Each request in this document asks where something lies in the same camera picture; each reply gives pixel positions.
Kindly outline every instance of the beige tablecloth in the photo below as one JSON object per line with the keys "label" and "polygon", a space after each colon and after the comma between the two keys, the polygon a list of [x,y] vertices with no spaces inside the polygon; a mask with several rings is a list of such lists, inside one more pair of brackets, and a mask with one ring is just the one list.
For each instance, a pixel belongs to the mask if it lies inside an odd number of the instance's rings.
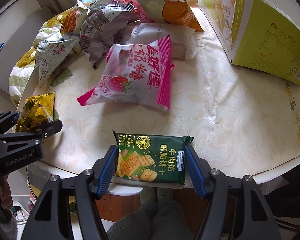
{"label": "beige tablecloth", "polygon": [[195,137],[199,157],[226,175],[242,177],[300,155],[300,87],[284,79],[231,65],[199,9],[205,32],[198,52],[176,60],[171,73],[171,110],[121,103],[82,107],[76,98],[98,84],[105,61],[94,70],[84,53],[71,55],[35,94],[56,92],[63,129],[44,143],[44,161],[80,173],[102,158],[115,139],[111,129],[136,134]]}

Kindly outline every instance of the foot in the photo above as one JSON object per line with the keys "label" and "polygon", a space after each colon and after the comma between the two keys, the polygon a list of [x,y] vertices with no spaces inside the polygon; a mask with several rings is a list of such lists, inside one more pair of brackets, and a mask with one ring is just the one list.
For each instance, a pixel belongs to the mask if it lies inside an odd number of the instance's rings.
{"label": "foot", "polygon": [[155,191],[151,187],[145,187],[140,193],[141,204],[148,202],[148,201],[157,202],[157,199],[155,197]]}
{"label": "foot", "polygon": [[172,199],[172,196],[173,196],[173,189],[172,188],[163,188],[163,187],[158,187],[157,188],[158,200],[163,199],[163,198]]}

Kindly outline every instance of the storage box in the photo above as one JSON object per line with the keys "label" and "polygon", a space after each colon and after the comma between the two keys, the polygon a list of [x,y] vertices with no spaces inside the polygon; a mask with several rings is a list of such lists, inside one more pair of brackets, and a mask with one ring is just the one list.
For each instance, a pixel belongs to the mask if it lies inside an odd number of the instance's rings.
{"label": "storage box", "polygon": [[268,0],[199,0],[198,4],[232,64],[300,85],[300,28],[283,11]]}

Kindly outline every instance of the gray pants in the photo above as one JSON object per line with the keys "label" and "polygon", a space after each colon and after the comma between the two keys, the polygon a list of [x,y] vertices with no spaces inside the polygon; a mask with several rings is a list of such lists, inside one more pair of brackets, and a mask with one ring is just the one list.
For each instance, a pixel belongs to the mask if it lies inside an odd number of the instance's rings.
{"label": "gray pants", "polygon": [[191,240],[181,206],[172,199],[146,202],[108,230],[109,240]]}

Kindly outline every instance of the silver bolt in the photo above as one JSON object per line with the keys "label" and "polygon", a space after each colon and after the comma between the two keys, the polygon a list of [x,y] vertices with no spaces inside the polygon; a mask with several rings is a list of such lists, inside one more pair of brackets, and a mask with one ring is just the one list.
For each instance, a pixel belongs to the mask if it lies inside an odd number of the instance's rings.
{"label": "silver bolt", "polygon": [[52,175],[51,177],[50,177],[50,180],[51,181],[56,181],[58,179],[58,175]]}
{"label": "silver bolt", "polygon": [[250,175],[244,176],[244,179],[245,179],[247,182],[253,181],[253,178],[252,178]]}
{"label": "silver bolt", "polygon": [[219,174],[220,174],[220,171],[219,171],[218,169],[212,169],[212,170],[211,170],[211,173],[212,173],[213,175],[219,175]]}
{"label": "silver bolt", "polygon": [[86,169],[86,170],[83,171],[83,174],[86,175],[86,176],[90,175],[91,173],[92,173],[91,169]]}

